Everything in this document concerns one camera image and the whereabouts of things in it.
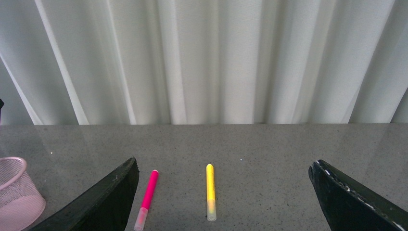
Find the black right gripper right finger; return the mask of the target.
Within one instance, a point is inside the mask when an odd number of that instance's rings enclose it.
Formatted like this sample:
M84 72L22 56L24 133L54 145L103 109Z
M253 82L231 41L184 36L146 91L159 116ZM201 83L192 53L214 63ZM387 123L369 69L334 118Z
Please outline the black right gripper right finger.
M408 213L324 160L308 169L332 231L406 231Z

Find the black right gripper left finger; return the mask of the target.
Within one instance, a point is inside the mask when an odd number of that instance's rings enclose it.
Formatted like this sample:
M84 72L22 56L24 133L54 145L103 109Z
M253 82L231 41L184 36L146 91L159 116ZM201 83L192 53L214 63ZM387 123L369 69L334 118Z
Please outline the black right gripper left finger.
M134 157L38 225L33 231L123 231L139 182Z

